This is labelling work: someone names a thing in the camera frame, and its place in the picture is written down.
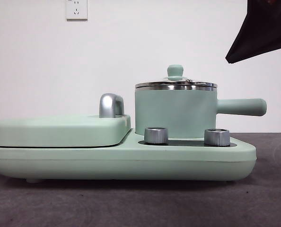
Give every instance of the dark object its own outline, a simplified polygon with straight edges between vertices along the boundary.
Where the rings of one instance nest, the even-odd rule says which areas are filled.
[[[248,0],[246,18],[226,59],[235,63],[281,48],[281,0]]]

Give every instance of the electrical socket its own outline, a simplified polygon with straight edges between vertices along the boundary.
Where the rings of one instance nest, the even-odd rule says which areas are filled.
[[[88,0],[66,0],[68,20],[88,19]]]

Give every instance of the stainless steel rim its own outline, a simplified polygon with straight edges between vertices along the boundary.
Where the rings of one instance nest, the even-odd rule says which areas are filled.
[[[199,91],[217,91],[216,87],[195,86],[195,85],[163,85],[163,86],[148,86],[137,87],[135,91],[144,90],[199,90]]]
[[[190,80],[185,81],[160,81],[160,82],[148,82],[135,85],[135,88],[139,87],[156,87],[156,86],[200,86],[200,87],[214,87],[217,88],[217,84],[207,82],[195,82]]]

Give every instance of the pot lid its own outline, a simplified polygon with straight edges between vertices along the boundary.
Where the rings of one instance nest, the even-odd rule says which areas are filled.
[[[146,82],[135,85],[135,88],[139,87],[152,87],[152,86],[167,86],[167,85],[179,85],[179,86],[201,86],[201,87],[214,87],[217,88],[217,84],[208,82],[193,81],[186,77],[183,77],[184,68],[182,65],[170,65],[167,69],[168,76],[163,81]]]

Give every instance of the silver handle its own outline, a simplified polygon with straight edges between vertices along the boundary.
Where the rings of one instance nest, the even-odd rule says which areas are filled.
[[[116,94],[106,93],[99,101],[99,117],[113,117],[124,115],[123,98]]]

